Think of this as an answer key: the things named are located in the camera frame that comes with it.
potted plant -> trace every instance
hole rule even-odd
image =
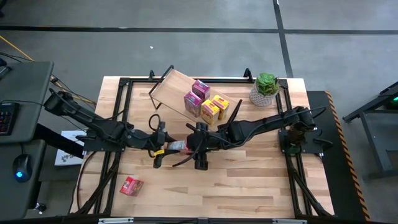
[[[264,72],[257,77],[249,97],[256,106],[267,106],[272,103],[278,92],[278,79],[273,74]]]

small cardboard box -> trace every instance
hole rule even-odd
[[[200,80],[196,80],[192,85],[192,92],[196,94],[196,96],[199,96],[202,101],[205,101],[210,96],[210,87]]]
[[[220,109],[210,100],[206,100],[201,104],[201,117],[210,125],[216,123]]]
[[[184,96],[185,109],[191,112],[196,118],[200,115],[200,105],[203,101],[192,91]]]
[[[120,192],[128,196],[137,196],[138,192],[142,188],[142,185],[144,185],[143,181],[136,179],[132,176],[128,176],[126,178],[126,181],[124,181],[122,189],[120,189]]]
[[[220,109],[218,119],[224,119],[226,116],[226,112],[228,111],[229,102],[227,100],[224,100],[219,95],[215,95],[211,102],[213,102]]]

computer mouse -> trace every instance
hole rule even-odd
[[[15,179],[20,182],[27,182],[32,175],[32,167],[30,166],[30,155],[21,154],[14,159],[12,170]]]

white plant pot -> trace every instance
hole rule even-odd
[[[272,100],[275,99],[276,94],[278,94],[278,92],[273,95],[264,96],[257,91],[257,86],[254,84],[254,88],[250,91],[249,97],[256,106],[268,106],[272,104]]]

floor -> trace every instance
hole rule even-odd
[[[192,76],[241,77],[249,67],[330,91],[341,118],[397,81],[397,10],[395,0],[11,0],[0,24],[153,29],[0,34],[33,59],[54,61],[54,74],[92,100],[106,75],[160,74],[173,64]],[[4,42],[0,51],[19,55]],[[46,112],[40,122],[55,131],[76,129]],[[360,121],[341,123],[358,175],[375,172]],[[46,183],[44,215],[67,213],[77,171]],[[360,182],[371,219],[398,223],[398,178]]]

